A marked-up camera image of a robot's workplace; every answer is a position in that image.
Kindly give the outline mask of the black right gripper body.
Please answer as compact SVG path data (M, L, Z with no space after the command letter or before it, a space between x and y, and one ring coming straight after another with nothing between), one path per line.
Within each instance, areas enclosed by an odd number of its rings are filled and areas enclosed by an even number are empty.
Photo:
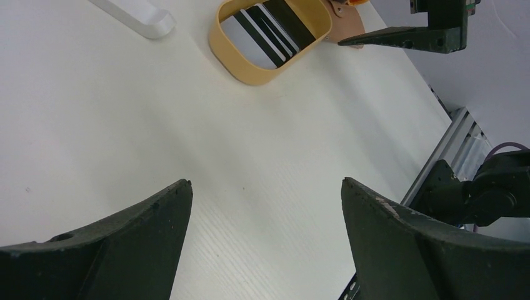
M410 0L411 14L426 13L429 29L467 28L480 0Z

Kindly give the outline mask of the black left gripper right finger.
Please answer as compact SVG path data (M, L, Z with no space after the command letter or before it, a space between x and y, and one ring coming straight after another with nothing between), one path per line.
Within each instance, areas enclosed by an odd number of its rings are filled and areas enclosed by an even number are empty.
M342 181L361 299L528 299L529 244L472 233Z

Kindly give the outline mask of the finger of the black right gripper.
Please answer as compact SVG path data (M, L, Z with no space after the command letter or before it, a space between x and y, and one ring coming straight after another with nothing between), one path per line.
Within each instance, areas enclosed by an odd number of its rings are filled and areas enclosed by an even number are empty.
M378 45L449 54L466 48L467 30L462 27L448 29L387 27L343 39L337 44L340 46Z

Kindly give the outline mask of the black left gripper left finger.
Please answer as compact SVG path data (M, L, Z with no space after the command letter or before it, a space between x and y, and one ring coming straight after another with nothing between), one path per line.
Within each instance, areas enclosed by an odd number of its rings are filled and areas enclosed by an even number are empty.
M191 215L181 179L46 242L1 248L2 299L169 299Z

